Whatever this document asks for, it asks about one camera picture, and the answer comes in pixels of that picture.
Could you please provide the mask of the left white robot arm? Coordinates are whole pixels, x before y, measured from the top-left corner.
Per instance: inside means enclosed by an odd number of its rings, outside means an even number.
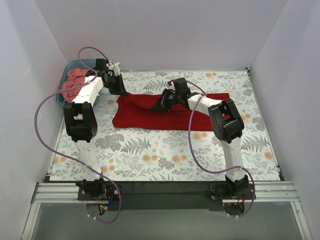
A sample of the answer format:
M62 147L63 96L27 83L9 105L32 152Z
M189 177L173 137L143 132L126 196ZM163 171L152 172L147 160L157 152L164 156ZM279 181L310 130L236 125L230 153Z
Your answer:
M87 85L81 88L72 102L63 106L66 133L73 140L80 161L85 166L83 180L76 185L89 200L118 200L119 191L100 176L102 172L98 166L95 146L98 123L93 105L103 88L107 88L112 95L128 95L119 64L97 58L95 67L86 73L84 82Z

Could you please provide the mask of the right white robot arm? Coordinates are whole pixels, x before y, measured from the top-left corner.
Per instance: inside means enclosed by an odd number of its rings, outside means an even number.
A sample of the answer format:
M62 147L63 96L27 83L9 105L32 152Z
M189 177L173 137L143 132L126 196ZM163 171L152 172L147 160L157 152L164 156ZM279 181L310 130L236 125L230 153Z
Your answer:
M161 96L151 107L154 111L169 112L173 105L181 105L209 117L215 137L220 140L225 158L225 182L211 190L215 197L244 199L249 188L249 173L243 167L241 137L245 128L238 109L232 99L211 99L202 90L192 92L185 78L178 78L166 83Z

